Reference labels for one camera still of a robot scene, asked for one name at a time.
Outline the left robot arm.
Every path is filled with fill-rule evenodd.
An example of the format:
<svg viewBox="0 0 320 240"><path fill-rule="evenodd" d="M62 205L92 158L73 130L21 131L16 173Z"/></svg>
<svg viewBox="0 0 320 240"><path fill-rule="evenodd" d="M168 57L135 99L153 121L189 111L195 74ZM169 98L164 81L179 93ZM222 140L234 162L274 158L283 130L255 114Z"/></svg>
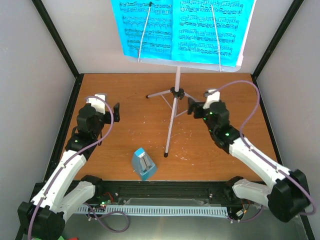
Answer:
<svg viewBox="0 0 320 240"><path fill-rule="evenodd" d="M22 202L17 213L22 233L29 240L57 240L62 235L69 218L87 200L103 198L102 179L87 175L77 186L69 187L86 164L95 148L101 145L105 125L112 126L120 121L120 105L110 108L99 97L89 98L77 115L62 158L41 190L30 202Z"/></svg>

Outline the blue metronome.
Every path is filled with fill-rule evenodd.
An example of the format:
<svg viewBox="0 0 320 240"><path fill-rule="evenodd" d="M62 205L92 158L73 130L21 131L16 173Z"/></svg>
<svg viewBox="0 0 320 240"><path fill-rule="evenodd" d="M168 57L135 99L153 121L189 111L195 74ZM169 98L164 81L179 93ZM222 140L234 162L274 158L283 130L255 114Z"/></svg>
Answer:
<svg viewBox="0 0 320 240"><path fill-rule="evenodd" d="M131 165L142 181L149 180L157 171L156 164L142 147L134 152Z"/></svg>

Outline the blue sheet music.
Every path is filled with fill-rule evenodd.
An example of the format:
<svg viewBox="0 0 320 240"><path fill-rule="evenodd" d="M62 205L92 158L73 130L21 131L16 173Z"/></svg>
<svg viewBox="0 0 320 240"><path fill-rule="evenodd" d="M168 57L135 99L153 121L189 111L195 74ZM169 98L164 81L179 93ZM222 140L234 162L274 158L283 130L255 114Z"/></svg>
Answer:
<svg viewBox="0 0 320 240"><path fill-rule="evenodd" d="M172 0L112 0L123 54L136 59L172 59Z"/></svg>
<svg viewBox="0 0 320 240"><path fill-rule="evenodd" d="M254 0L173 1L172 60L241 65L255 4Z"/></svg>

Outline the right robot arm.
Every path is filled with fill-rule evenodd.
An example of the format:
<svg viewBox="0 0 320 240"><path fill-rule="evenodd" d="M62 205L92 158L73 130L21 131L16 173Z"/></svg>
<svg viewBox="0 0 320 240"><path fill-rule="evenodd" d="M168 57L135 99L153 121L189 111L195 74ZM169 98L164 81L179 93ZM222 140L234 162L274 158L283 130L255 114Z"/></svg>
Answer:
<svg viewBox="0 0 320 240"><path fill-rule="evenodd" d="M196 102L188 98L189 115L203 119L215 145L240 160L255 172L263 183L236 176L228 181L226 198L246 199L267 207L281 222L287 223L311 204L306 175L299 169L290 170L273 161L240 134L229 121L226 104L219 101Z"/></svg>

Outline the white tripod music stand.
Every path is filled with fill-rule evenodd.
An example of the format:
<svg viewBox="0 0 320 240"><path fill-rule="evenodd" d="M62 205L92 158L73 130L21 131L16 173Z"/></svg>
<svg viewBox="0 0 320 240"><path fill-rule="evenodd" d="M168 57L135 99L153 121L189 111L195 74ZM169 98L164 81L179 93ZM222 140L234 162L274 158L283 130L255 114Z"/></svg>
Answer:
<svg viewBox="0 0 320 240"><path fill-rule="evenodd" d="M232 66L219 65L219 64L195 63L195 62L187 62L187 61L173 61L173 60L167 60L167 59L138 58L138 57L132 57L132 56L127 56L126 58L131 62L166 65L166 66L176 67L174 87L172 87L171 89L168 89L168 90L164 90L164 91L160 91L157 93L146 95L147 99L157 97L157 96L161 96L163 99L165 99L165 97L164 97L165 94L171 93L173 95L173 103L172 104L169 104L169 102L166 100L166 103L171 108L171 116L170 116L170 121L169 121L166 145L164 148L164 157L165 158L167 158L169 155L169 147L170 147L170 141L171 141L171 136L172 136L174 119L187 112L187 110L185 110L185 111L177 114L178 101L182 100L184 98L184 96L191 98L194 101L197 100L193 96L186 93L182 88L180 88L182 68L193 68L193 69L210 70L210 71L217 71L217 72L234 73L234 72L237 72L238 70L240 70L241 66L242 66L239 61L236 63L236 65L234 67L232 67Z"/></svg>

